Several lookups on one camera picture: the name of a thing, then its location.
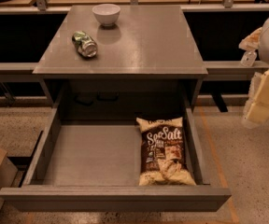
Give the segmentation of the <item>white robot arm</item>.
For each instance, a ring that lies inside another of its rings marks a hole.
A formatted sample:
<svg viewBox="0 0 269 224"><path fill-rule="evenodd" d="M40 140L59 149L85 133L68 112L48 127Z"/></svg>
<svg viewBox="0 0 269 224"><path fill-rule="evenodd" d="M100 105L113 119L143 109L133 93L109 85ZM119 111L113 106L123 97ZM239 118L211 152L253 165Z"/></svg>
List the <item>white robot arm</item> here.
<svg viewBox="0 0 269 224"><path fill-rule="evenodd" d="M245 51L241 64L251 67L257 57L269 65L269 18L261 28L244 38L239 48ZM263 74L256 72L248 92L242 124L247 128L255 128L269 119L269 69Z"/></svg>

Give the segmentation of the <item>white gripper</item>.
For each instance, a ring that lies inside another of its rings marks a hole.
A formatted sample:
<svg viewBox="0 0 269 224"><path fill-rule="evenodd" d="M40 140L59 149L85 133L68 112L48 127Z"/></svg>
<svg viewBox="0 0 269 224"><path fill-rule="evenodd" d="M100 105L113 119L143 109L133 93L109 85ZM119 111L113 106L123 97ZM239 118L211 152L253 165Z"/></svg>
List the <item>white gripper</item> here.
<svg viewBox="0 0 269 224"><path fill-rule="evenodd" d="M241 40L238 47L245 51L256 50L262 28L258 28ZM249 129L257 128L269 119L269 69L263 74L256 72L251 80L249 100L243 109L242 124Z"/></svg>

